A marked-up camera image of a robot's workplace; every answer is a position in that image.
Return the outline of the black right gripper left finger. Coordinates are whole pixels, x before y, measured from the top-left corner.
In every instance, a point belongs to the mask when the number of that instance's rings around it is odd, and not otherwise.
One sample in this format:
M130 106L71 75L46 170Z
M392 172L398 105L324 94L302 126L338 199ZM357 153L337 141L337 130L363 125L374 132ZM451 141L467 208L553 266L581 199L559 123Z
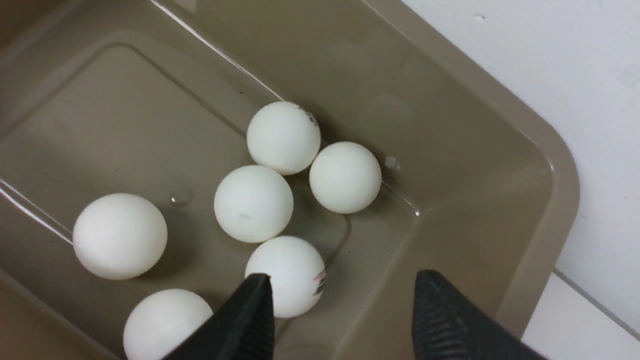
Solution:
M254 273L166 360L272 360L274 299L270 276Z

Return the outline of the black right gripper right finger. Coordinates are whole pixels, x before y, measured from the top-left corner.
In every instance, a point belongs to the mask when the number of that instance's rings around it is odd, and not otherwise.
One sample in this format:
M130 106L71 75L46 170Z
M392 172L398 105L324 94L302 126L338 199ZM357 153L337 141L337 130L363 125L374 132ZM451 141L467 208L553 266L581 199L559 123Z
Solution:
M417 360L544 359L433 269L416 274L412 342Z

